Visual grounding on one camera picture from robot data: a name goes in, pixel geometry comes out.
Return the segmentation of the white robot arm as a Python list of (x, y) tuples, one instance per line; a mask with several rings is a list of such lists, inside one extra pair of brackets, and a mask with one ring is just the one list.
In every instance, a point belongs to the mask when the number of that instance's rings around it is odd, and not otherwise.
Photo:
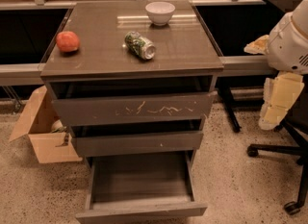
[(259, 127), (271, 130), (285, 118), (304, 89), (303, 75), (308, 73), (308, 0), (302, 0), (283, 15), (268, 35), (250, 42), (244, 51), (263, 54), (268, 65), (278, 71), (264, 83), (264, 104)]

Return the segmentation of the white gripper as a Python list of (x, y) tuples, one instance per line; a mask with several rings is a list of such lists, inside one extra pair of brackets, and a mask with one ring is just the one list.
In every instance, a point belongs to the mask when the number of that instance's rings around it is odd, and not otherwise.
[(265, 80), (264, 104), (258, 122), (262, 130), (272, 130), (285, 118), (304, 89), (303, 76), (298, 74), (308, 73), (307, 15), (286, 13), (269, 36), (258, 37), (244, 51), (253, 55), (267, 54), (269, 66), (280, 71), (274, 79)]

